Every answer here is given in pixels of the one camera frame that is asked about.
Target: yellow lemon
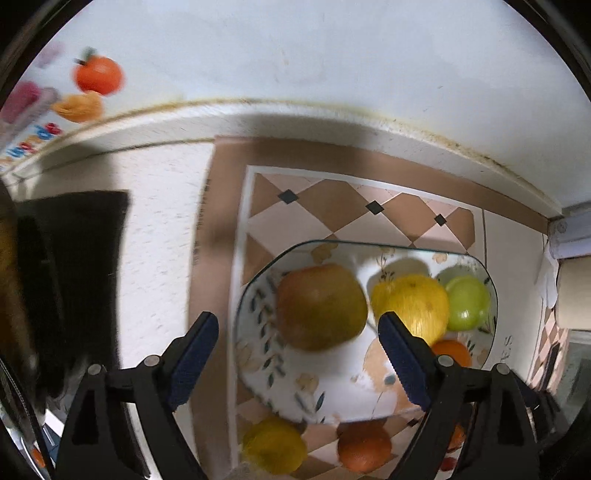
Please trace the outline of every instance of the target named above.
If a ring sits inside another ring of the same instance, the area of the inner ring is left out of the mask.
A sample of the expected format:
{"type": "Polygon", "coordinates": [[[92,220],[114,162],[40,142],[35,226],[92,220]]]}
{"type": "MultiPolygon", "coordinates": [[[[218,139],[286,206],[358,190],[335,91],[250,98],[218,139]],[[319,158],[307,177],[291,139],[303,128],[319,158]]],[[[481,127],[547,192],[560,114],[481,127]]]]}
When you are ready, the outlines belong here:
{"type": "Polygon", "coordinates": [[[371,293],[376,321],[386,312],[396,312],[414,336],[432,345],[446,332],[449,299],[445,288],[424,275],[407,275],[378,283],[371,293]]]}
{"type": "Polygon", "coordinates": [[[289,422],[270,417],[256,424],[242,439],[242,454],[250,463],[273,475],[288,475],[299,468],[307,448],[289,422]]]}

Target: plate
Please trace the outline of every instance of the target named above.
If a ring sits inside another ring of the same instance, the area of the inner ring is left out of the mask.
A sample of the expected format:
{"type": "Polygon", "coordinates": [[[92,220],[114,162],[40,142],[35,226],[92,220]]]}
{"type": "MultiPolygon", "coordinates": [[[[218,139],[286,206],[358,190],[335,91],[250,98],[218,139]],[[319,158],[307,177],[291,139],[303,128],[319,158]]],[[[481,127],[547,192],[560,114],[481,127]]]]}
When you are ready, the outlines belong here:
{"type": "Polygon", "coordinates": [[[478,329],[448,332],[444,338],[467,346],[472,368],[481,368],[496,328],[497,297],[484,266],[470,255],[388,245],[310,241],[269,263],[247,285],[236,314],[235,358],[243,383],[281,417],[307,423],[378,419],[418,407],[406,397],[377,338],[369,292],[377,282],[420,273],[442,284],[470,274],[491,295],[488,321],[478,329]],[[277,332],[275,294],[293,270],[335,263],[354,273],[368,301],[368,320],[356,338],[324,352],[291,348],[277,332]]]}

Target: brown tile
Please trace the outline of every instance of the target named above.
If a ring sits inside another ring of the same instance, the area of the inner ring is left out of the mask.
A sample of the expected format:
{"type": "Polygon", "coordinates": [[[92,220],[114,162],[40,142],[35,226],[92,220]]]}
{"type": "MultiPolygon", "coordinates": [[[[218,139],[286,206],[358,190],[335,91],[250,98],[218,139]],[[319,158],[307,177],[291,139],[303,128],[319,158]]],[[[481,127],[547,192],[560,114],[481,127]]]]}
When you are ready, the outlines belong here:
{"type": "Polygon", "coordinates": [[[311,424],[307,426],[301,437],[306,442],[308,451],[312,452],[337,439],[336,426],[321,423],[311,424]]]}
{"type": "Polygon", "coordinates": [[[280,189],[275,187],[260,173],[257,173],[255,175],[255,184],[252,188],[251,217],[268,209],[271,205],[280,202],[281,200],[277,196],[280,193],[280,189]]]}
{"type": "Polygon", "coordinates": [[[242,285],[250,282],[273,258],[265,247],[247,234],[242,285]]]}
{"type": "Polygon", "coordinates": [[[245,420],[248,420],[251,423],[255,424],[267,419],[268,417],[273,416],[273,412],[271,411],[271,409],[263,405],[256,398],[253,398],[240,405],[237,405],[236,411],[245,420]]]}
{"type": "Polygon", "coordinates": [[[542,336],[540,337],[540,347],[538,348],[538,351],[542,350],[542,347],[546,344],[547,341],[548,334],[546,333],[546,329],[542,328],[542,336]]]}
{"type": "Polygon", "coordinates": [[[534,364],[534,370],[533,370],[534,374],[541,368],[542,364],[543,363],[542,363],[542,360],[540,359],[540,357],[537,357],[535,359],[535,364],[534,364]]]}
{"type": "Polygon", "coordinates": [[[386,420],[386,423],[384,424],[384,430],[388,432],[390,437],[393,437],[394,435],[403,431],[407,427],[407,424],[408,420],[404,417],[400,415],[392,415],[386,420]]]}
{"type": "Polygon", "coordinates": [[[244,383],[242,383],[242,380],[238,378],[238,381],[236,382],[236,405],[240,405],[252,398],[255,398],[254,395],[246,388],[244,383]]]}
{"type": "Polygon", "coordinates": [[[367,200],[345,181],[322,180],[299,197],[298,203],[333,232],[369,211],[367,200]]]}
{"type": "Polygon", "coordinates": [[[558,325],[557,324],[554,324],[554,326],[552,327],[552,331],[548,335],[548,339],[550,340],[550,343],[554,343],[556,340],[558,340],[558,325]]]}
{"type": "Polygon", "coordinates": [[[334,465],[308,455],[300,467],[295,472],[293,472],[291,476],[300,480],[307,480],[309,478],[328,472],[333,468],[335,468],[334,465]]]}
{"type": "Polygon", "coordinates": [[[468,250],[476,241],[474,234],[474,215],[465,208],[456,208],[446,218],[447,227],[453,232],[460,243],[468,250]]]}
{"type": "Polygon", "coordinates": [[[433,211],[415,195],[401,193],[382,205],[382,212],[407,238],[414,242],[433,225],[433,211]]]}
{"type": "Polygon", "coordinates": [[[238,443],[242,443],[244,435],[253,425],[252,422],[248,421],[243,416],[236,415],[236,439],[238,440],[238,443]]]}
{"type": "Polygon", "coordinates": [[[358,480],[362,476],[361,473],[355,473],[345,467],[337,466],[313,478],[314,480],[358,480]]]}

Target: diamond pattern tile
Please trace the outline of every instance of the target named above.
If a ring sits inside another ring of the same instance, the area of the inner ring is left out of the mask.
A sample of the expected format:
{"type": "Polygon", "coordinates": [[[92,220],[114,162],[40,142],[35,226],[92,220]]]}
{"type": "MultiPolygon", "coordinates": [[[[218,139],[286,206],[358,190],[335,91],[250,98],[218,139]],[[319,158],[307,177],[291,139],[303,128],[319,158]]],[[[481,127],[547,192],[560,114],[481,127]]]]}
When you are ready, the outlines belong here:
{"type": "Polygon", "coordinates": [[[263,175],[255,175],[254,187],[252,189],[251,217],[268,209],[274,203],[279,202],[277,197],[281,190],[275,187],[263,175]]]}
{"type": "Polygon", "coordinates": [[[289,205],[291,202],[295,202],[299,197],[293,193],[291,190],[287,189],[286,191],[280,193],[279,195],[277,195],[279,197],[279,199],[289,205]]]}
{"type": "Polygon", "coordinates": [[[242,270],[242,285],[246,285],[271,260],[275,258],[259,242],[250,235],[246,236],[244,268],[242,270]]]}
{"type": "Polygon", "coordinates": [[[298,203],[332,232],[367,212],[367,201],[347,182],[322,180],[300,194],[298,203]]]}
{"type": "Polygon", "coordinates": [[[293,472],[291,476],[300,480],[307,480],[326,473],[333,468],[335,468],[335,466],[332,463],[326,463],[322,460],[318,460],[316,457],[312,457],[312,455],[308,455],[300,467],[293,472]]]}
{"type": "Polygon", "coordinates": [[[378,202],[375,200],[373,202],[369,202],[365,208],[367,208],[371,213],[377,215],[384,211],[384,207],[382,207],[378,202]]]}
{"type": "Polygon", "coordinates": [[[447,225],[433,225],[420,238],[414,241],[414,246],[427,250],[443,250],[446,252],[466,253],[466,249],[448,228],[447,225]]]}
{"type": "Polygon", "coordinates": [[[332,231],[303,208],[298,200],[289,205],[278,202],[251,217],[248,233],[276,257],[295,244],[326,238],[332,231]]]}
{"type": "Polygon", "coordinates": [[[410,240],[383,213],[366,213],[335,232],[339,240],[408,247],[410,240]]]}
{"type": "Polygon", "coordinates": [[[380,205],[400,194],[400,192],[396,192],[394,190],[380,189],[377,187],[370,187],[368,185],[355,185],[352,183],[351,186],[357,190],[368,202],[376,201],[380,205]]]}
{"type": "Polygon", "coordinates": [[[401,193],[382,205],[383,214],[414,242],[434,224],[433,211],[420,197],[401,193]]]}
{"type": "Polygon", "coordinates": [[[286,190],[291,190],[295,194],[303,192],[305,189],[322,181],[322,179],[311,179],[296,175],[282,175],[280,173],[264,173],[262,175],[280,191],[284,192],[286,190]]]}
{"type": "Polygon", "coordinates": [[[458,207],[446,217],[446,226],[468,250],[476,241],[474,234],[474,215],[470,210],[458,207]]]}
{"type": "Polygon", "coordinates": [[[435,215],[441,215],[444,218],[457,208],[457,206],[452,205],[451,203],[438,202],[437,200],[423,199],[423,201],[433,213],[435,213],[435,215]]]}
{"type": "Polygon", "coordinates": [[[445,222],[447,222],[447,220],[445,220],[445,217],[441,213],[437,215],[434,220],[437,222],[439,226],[443,226],[445,225],[445,222]]]}
{"type": "Polygon", "coordinates": [[[565,353],[569,345],[569,331],[568,329],[559,328],[554,318],[554,312],[547,309],[544,315],[544,327],[541,329],[537,357],[534,360],[534,369],[532,370],[531,377],[528,381],[532,387],[539,386],[544,375],[545,363],[550,355],[550,348],[556,342],[560,344],[560,351],[556,357],[554,372],[548,383],[548,389],[551,392],[556,391],[558,382],[564,371],[564,364],[566,362],[565,353]]]}
{"type": "MultiPolygon", "coordinates": [[[[421,199],[400,193],[395,186],[381,189],[344,181],[311,179],[289,174],[257,174],[252,194],[251,217],[247,237],[243,282],[247,283],[262,267],[292,245],[311,239],[341,239],[399,245],[401,247],[442,249],[464,253],[465,244],[474,238],[473,217],[444,201],[421,199]],[[289,190],[297,200],[289,204],[278,195],[289,190]],[[369,206],[378,213],[370,211],[369,206]],[[442,215],[443,226],[435,217],[442,215]],[[452,217],[451,229],[449,217],[452,217]]],[[[330,247],[314,252],[319,261],[330,256],[330,247]]],[[[545,335],[552,333],[548,325],[545,335]]],[[[561,338],[562,332],[554,332],[561,338]]],[[[337,433],[332,425],[309,425],[302,437],[309,455],[291,477],[298,480],[385,480],[400,460],[418,429],[423,413],[400,396],[397,414],[384,419],[384,428],[392,439],[392,460],[365,476],[343,468],[336,451],[337,433]]],[[[271,415],[268,408],[240,382],[236,392],[237,440],[253,424],[271,415]]]]}

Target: wall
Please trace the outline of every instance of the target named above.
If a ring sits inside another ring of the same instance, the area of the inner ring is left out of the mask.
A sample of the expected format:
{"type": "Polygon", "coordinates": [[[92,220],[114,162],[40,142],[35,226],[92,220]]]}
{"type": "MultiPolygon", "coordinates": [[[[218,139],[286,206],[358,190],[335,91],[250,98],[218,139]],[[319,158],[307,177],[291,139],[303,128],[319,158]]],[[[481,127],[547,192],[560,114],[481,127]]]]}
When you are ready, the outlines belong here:
{"type": "Polygon", "coordinates": [[[562,206],[591,199],[591,104],[502,0],[95,0],[50,45],[24,80],[62,98],[82,94],[85,47],[121,67],[102,116],[211,98],[347,105],[489,155],[562,206]]]}

